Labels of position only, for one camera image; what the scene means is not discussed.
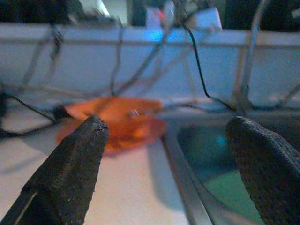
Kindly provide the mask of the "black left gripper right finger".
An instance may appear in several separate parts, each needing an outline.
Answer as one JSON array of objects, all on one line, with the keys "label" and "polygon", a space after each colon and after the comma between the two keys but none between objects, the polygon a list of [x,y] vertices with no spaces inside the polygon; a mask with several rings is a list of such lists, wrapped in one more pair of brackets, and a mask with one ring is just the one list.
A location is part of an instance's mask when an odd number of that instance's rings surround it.
[{"label": "black left gripper right finger", "polygon": [[280,134],[242,116],[225,133],[245,189],[267,225],[300,223],[300,153]]}]

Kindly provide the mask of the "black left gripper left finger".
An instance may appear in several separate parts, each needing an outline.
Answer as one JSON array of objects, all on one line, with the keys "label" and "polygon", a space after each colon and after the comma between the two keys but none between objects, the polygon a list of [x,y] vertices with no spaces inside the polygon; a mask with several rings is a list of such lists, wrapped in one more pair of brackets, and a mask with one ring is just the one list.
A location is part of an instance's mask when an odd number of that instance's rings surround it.
[{"label": "black left gripper left finger", "polygon": [[2,225],[82,225],[95,191],[109,127],[87,118],[24,184]]}]

